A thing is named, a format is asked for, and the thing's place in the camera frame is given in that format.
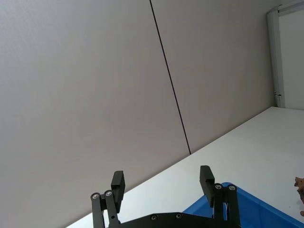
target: white tabletop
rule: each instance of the white tabletop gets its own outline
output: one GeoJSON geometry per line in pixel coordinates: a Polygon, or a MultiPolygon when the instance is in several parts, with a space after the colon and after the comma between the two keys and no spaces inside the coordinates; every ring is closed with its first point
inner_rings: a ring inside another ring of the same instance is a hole
{"type": "MultiPolygon", "coordinates": [[[[304,222],[294,187],[295,176],[304,177],[304,111],[275,107],[125,193],[120,221],[184,211],[203,195],[201,165],[211,167],[216,182],[232,182],[304,222]]],[[[68,228],[92,227],[89,214],[68,228]]]]}

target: blue container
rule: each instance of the blue container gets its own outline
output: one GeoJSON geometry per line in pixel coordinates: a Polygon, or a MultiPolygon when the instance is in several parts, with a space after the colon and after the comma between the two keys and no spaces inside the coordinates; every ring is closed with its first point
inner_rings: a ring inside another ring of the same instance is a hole
{"type": "MultiPolygon", "coordinates": [[[[227,186],[229,184],[231,183],[223,183],[222,185],[227,186]]],[[[242,228],[304,228],[302,222],[250,195],[239,187],[237,193],[242,228]]],[[[203,196],[188,207],[184,213],[210,218],[213,209],[209,207],[206,196],[203,196]]]]}

